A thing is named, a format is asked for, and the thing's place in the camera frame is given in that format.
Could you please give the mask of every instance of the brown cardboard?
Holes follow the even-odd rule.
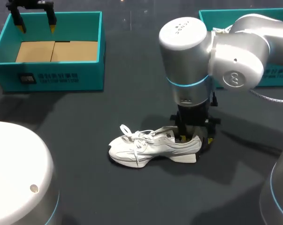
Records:
[[[50,62],[54,41],[22,42],[16,62]]]
[[[52,62],[96,61],[97,51],[97,41],[56,42]]]

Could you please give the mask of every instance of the white cable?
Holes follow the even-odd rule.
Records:
[[[253,95],[257,96],[257,97],[260,97],[264,100],[267,100],[267,101],[271,101],[271,102],[278,102],[278,103],[283,103],[283,100],[280,100],[280,99],[276,99],[276,98],[270,98],[270,97],[267,97],[267,96],[264,96],[262,94],[259,94],[253,90],[249,90],[250,93],[252,93]]]

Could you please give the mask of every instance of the shoe sole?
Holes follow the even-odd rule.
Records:
[[[189,155],[183,155],[183,156],[171,156],[171,157],[168,157],[168,158],[170,160],[174,161],[174,162],[177,162],[177,163],[196,163],[197,162],[196,153],[195,154],[189,154]],[[136,162],[125,162],[125,161],[120,161],[120,160],[117,160],[117,159],[114,159],[114,158],[112,158],[112,159],[115,162],[122,164],[122,165],[125,165],[125,166],[128,166],[128,167],[143,168],[152,158],[148,159],[148,160],[140,161],[138,163],[138,165],[137,165]]]

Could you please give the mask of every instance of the cable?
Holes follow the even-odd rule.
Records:
[[[249,91],[250,91],[250,93],[252,93],[253,95],[255,95],[255,96],[259,97],[259,98],[262,98],[262,99],[264,99],[264,100],[271,101],[271,102],[283,103],[283,100],[281,100],[281,99],[270,98],[270,97],[264,96],[264,95],[262,95],[262,94],[259,94],[259,93],[255,92],[255,91],[253,91],[253,90],[249,90]]]
[[[221,34],[228,34],[232,26],[233,25],[230,25],[229,27],[227,27],[225,29],[219,29],[219,28],[213,27],[212,30],[215,31],[218,34],[220,34],[220,33]]]

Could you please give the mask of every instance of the shoe heel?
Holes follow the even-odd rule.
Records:
[[[196,163],[196,154],[184,155],[184,156],[171,156],[169,159],[177,163]]]

